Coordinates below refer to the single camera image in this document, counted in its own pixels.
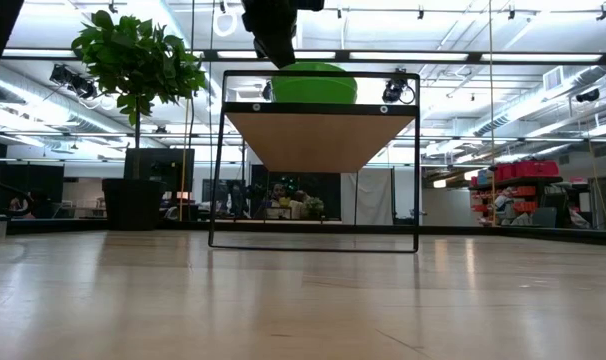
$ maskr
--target red storage bin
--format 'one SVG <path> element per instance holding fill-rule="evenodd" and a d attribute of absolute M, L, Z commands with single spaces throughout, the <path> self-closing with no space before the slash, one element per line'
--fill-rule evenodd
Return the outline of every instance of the red storage bin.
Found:
<path fill-rule="evenodd" d="M 537 208 L 537 205 L 535 201 L 520 201 L 515 202 L 513 207 L 515 211 L 519 212 L 534 212 L 534 210 L 536 210 Z"/>
<path fill-rule="evenodd" d="M 555 161 L 521 161 L 515 164 L 516 177 L 559 176 L 559 166 Z"/>
<path fill-rule="evenodd" d="M 516 188 L 514 196 L 533 196 L 536 195 L 536 187 L 534 186 L 519 186 Z"/>
<path fill-rule="evenodd" d="M 514 164 L 498 164 L 496 171 L 496 181 L 510 180 L 516 177 Z"/>
<path fill-rule="evenodd" d="M 487 205 L 472 205 L 474 212 L 485 212 L 487 211 Z"/>

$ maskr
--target white curtain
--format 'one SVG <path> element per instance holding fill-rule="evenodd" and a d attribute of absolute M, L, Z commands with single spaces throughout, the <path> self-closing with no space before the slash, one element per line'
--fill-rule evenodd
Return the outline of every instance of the white curtain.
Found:
<path fill-rule="evenodd" d="M 362 169 L 359 172 L 357 225 L 392 225 L 392 172 Z M 341 218 L 354 224 L 356 174 L 341 174 Z"/>

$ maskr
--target green leaves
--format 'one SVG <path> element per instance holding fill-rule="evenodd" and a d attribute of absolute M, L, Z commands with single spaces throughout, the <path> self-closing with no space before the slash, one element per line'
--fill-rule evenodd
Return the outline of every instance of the green leaves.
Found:
<path fill-rule="evenodd" d="M 106 94 L 118 94 L 117 107 L 135 125 L 137 113 L 150 116 L 156 97 L 164 104 L 191 98 L 206 86 L 200 61 L 183 40 L 165 35 L 152 20 L 122 16 L 114 24 L 105 11 L 92 15 L 71 44 Z"/>
<path fill-rule="evenodd" d="M 107 30 L 112 30 L 112 28 L 114 28 L 112 17 L 107 11 L 104 10 L 99 10 L 96 12 L 96 14 L 92 14 L 92 23 Z"/>

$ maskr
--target black planter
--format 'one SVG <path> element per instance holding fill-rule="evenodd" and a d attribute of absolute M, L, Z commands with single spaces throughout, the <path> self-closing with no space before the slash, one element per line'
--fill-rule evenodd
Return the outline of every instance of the black planter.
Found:
<path fill-rule="evenodd" d="M 104 179 L 103 194 L 110 230 L 154 230 L 165 183 L 151 180 Z"/>

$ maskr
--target green bowl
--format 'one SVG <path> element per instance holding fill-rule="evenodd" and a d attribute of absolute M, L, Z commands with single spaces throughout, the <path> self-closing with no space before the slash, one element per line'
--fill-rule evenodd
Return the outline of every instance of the green bowl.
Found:
<path fill-rule="evenodd" d="M 303 62 L 284 67 L 291 71 L 345 71 L 338 66 Z M 358 86 L 352 77 L 272 78 L 272 101 L 278 103 L 355 104 Z"/>

